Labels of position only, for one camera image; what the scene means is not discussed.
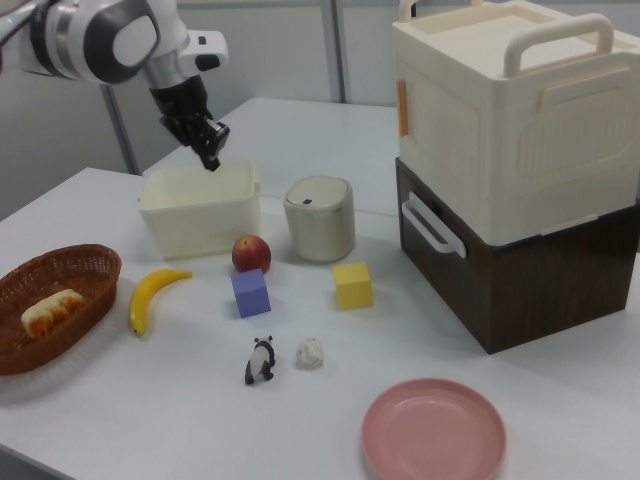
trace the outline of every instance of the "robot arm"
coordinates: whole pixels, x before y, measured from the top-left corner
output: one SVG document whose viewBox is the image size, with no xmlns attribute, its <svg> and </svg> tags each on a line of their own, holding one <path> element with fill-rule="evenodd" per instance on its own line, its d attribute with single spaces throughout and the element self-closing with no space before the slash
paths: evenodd
<svg viewBox="0 0 640 480">
<path fill-rule="evenodd" d="M 223 65 L 220 32 L 189 31 L 175 0 L 9 0 L 0 4 L 0 72 L 115 84 L 139 75 L 162 124 L 208 170 L 229 128 L 207 109 L 200 74 Z"/>
</svg>

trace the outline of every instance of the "box lid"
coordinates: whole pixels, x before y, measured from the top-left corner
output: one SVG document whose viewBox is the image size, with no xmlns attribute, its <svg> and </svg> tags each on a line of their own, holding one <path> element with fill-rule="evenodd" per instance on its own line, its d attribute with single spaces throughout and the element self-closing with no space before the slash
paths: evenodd
<svg viewBox="0 0 640 480">
<path fill-rule="evenodd" d="M 223 163 L 214 172 L 202 166 L 153 173 L 140 194 L 141 211 L 166 210 L 246 200 L 259 190 L 253 162 Z"/>
<path fill-rule="evenodd" d="M 306 213 L 330 212 L 341 207 L 349 196 L 349 182 L 338 177 L 314 176 L 297 182 L 289 189 L 286 202 Z"/>
<path fill-rule="evenodd" d="M 517 73 L 637 47 L 614 42 L 613 27 L 602 15 L 571 17 L 519 0 L 487 2 L 394 26 L 489 78 L 512 76 L 505 73 L 510 63 L 517 63 Z"/>
</svg>

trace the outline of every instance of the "brown storage box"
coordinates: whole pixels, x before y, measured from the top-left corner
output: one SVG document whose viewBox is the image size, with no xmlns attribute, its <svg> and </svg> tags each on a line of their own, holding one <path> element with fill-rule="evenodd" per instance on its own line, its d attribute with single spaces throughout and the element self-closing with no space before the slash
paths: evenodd
<svg viewBox="0 0 640 480">
<path fill-rule="evenodd" d="M 505 246 L 485 244 L 396 159 L 402 249 L 488 353 L 619 310 L 627 303 L 640 205 Z M 404 218 L 414 192 L 464 243 L 439 253 Z"/>
</svg>

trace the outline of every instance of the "red apple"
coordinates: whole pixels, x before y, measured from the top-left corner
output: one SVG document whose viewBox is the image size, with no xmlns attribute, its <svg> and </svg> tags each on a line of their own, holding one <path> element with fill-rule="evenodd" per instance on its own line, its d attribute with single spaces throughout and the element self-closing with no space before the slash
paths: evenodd
<svg viewBox="0 0 640 480">
<path fill-rule="evenodd" d="M 247 235 L 233 245 L 231 261 L 239 272 L 260 268 L 266 273 L 271 265 L 271 249 L 259 236 Z"/>
</svg>

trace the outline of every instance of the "purple cube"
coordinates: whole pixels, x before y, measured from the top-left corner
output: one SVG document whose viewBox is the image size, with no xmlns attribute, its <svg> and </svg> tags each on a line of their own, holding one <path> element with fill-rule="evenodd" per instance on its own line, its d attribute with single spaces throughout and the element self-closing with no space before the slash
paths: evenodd
<svg viewBox="0 0 640 480">
<path fill-rule="evenodd" d="M 231 277 L 231 284 L 242 318 L 271 311 L 269 292 L 262 270 L 258 268 L 238 273 Z"/>
</svg>

